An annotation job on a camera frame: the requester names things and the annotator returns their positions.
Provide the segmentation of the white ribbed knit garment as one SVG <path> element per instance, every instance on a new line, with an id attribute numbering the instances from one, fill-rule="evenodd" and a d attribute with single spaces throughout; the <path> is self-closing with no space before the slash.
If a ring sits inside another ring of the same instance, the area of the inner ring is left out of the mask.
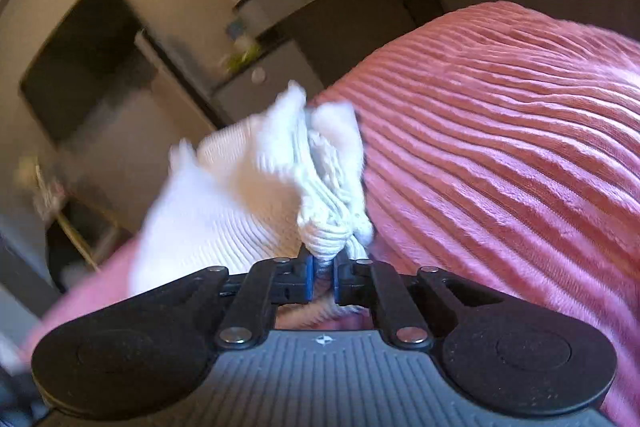
<path id="1" fill-rule="evenodd" d="M 143 222 L 130 295 L 221 265 L 246 272 L 306 248 L 318 262 L 366 257 L 363 144 L 348 102 L 309 107 L 296 82 L 262 113 L 193 146 L 181 140 Z"/>

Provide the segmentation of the grey small cabinet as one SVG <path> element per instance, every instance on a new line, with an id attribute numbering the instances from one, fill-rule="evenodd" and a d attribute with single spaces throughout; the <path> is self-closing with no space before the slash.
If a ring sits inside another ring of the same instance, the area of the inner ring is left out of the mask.
<path id="1" fill-rule="evenodd" d="M 262 113 L 294 80 L 306 91 L 308 100 L 323 90 L 323 84 L 299 46 L 288 40 L 217 87 L 210 105 L 224 124 L 233 124 Z"/>

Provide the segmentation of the pink ribbed bed blanket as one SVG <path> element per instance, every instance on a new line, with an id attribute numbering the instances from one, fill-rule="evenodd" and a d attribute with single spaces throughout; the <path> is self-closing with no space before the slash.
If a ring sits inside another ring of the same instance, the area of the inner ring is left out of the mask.
<path id="1" fill-rule="evenodd" d="M 319 96 L 348 102 L 373 228 L 434 337 L 335 302 L 224 350 L 221 265 L 64 317 L 30 348 L 47 426 L 634 426 L 639 46 L 506 2 L 433 20 Z"/>

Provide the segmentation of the round side table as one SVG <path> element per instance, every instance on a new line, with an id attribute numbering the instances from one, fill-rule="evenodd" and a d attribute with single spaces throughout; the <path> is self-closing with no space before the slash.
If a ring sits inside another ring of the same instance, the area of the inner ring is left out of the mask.
<path id="1" fill-rule="evenodd" d="M 46 225 L 46 261 L 53 285 L 64 294 L 124 246 L 132 234 L 98 205 L 86 202 L 47 172 L 32 164 L 32 202 Z"/>

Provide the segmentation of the white black standing panel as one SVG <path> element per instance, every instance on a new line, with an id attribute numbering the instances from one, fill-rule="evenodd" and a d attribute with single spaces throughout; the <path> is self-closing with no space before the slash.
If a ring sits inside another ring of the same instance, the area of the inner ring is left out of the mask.
<path id="1" fill-rule="evenodd" d="M 134 43 L 157 70 L 151 92 L 184 134 L 194 140 L 217 130 L 221 122 L 207 98 L 146 28 L 137 32 Z"/>

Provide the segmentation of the white blue cup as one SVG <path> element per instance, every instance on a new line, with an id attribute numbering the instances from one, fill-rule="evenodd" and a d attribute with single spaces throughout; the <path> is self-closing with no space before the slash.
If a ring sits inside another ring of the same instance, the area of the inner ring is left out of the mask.
<path id="1" fill-rule="evenodd" d="M 232 41 L 236 52 L 247 54 L 256 48 L 256 42 L 251 37 L 242 20 L 236 18 L 226 26 L 226 35 Z"/>

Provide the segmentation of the wall-mounted black television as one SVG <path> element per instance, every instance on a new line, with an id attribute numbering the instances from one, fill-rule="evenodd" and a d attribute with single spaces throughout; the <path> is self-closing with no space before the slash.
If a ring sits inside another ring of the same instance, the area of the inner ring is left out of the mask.
<path id="1" fill-rule="evenodd" d="M 20 93 L 55 147 L 75 140 L 107 105 L 146 87 L 154 66 L 136 45 L 143 26 L 126 0 L 77 0 L 20 81 Z"/>

